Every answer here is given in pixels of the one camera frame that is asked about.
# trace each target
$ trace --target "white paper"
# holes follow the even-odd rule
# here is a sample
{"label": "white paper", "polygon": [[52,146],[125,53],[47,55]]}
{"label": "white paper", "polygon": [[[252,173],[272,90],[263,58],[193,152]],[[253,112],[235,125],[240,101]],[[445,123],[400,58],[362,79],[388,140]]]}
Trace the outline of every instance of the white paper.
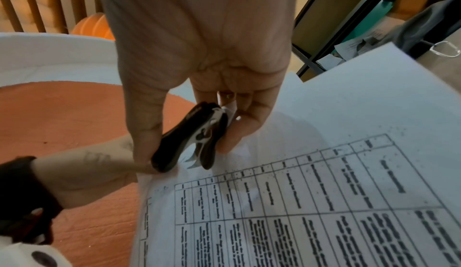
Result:
{"label": "white paper", "polygon": [[131,266],[459,266],[460,140],[458,94],[392,44],[287,82],[212,170],[151,182]]}
{"label": "white paper", "polygon": [[371,45],[365,44],[365,47],[357,51],[357,46],[367,37],[374,37],[381,40],[386,36],[394,27],[403,24],[405,21],[397,18],[384,16],[375,26],[365,32],[360,37],[356,37],[335,45],[335,49],[339,55],[346,61],[349,61],[356,56],[371,50]]}
{"label": "white paper", "polygon": [[343,62],[345,62],[345,60],[337,58],[332,54],[327,54],[317,61],[317,63],[320,64],[326,71],[333,69]]}

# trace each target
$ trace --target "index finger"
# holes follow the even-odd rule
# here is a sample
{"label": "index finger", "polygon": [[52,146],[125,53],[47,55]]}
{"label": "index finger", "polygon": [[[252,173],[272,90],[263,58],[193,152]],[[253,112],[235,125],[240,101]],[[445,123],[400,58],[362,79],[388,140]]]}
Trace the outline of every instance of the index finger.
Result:
{"label": "index finger", "polygon": [[281,84],[262,91],[255,91],[247,110],[238,110],[224,136],[219,140],[216,150],[229,153],[242,138],[257,131],[269,117],[274,108]]}

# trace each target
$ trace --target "table grid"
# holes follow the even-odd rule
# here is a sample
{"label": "table grid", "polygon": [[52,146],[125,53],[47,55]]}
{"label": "table grid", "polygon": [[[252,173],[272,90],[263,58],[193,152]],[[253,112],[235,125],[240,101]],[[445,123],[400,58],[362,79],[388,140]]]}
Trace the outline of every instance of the table grid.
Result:
{"label": "table grid", "polygon": [[456,242],[386,134],[175,185],[175,266],[454,267]]}

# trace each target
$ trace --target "human hand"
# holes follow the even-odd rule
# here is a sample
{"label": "human hand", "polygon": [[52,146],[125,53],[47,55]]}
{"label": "human hand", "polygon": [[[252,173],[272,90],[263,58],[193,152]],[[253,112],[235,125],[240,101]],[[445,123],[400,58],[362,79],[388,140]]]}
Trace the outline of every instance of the human hand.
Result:
{"label": "human hand", "polygon": [[116,39],[134,160],[159,146],[167,92],[191,78],[197,102],[237,100],[217,150],[269,116],[288,67],[295,0],[102,0]]}
{"label": "human hand", "polygon": [[32,170],[63,208],[89,204],[136,182],[137,172],[155,174],[150,166],[134,163],[129,135],[37,158]]}

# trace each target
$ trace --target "black sleeve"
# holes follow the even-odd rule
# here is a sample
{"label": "black sleeve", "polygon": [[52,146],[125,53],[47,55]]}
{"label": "black sleeve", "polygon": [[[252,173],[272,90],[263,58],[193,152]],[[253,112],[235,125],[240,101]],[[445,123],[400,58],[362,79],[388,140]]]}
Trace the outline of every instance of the black sleeve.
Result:
{"label": "black sleeve", "polygon": [[[44,242],[51,243],[51,220],[62,207],[32,172],[34,159],[17,158],[0,165],[0,235],[24,243],[35,243],[38,236],[44,235]],[[43,212],[31,220],[30,214],[37,208]]]}

